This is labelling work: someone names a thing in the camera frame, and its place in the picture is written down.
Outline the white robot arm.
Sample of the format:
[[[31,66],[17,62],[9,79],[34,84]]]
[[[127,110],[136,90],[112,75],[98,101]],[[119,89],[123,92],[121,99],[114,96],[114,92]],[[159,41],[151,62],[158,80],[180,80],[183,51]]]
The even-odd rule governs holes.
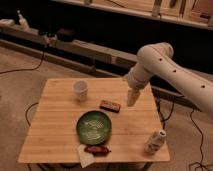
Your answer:
[[[137,63],[126,75],[133,91],[144,89],[154,75],[164,79],[201,111],[213,114],[213,82],[185,69],[173,60],[169,43],[143,46],[137,53]]]

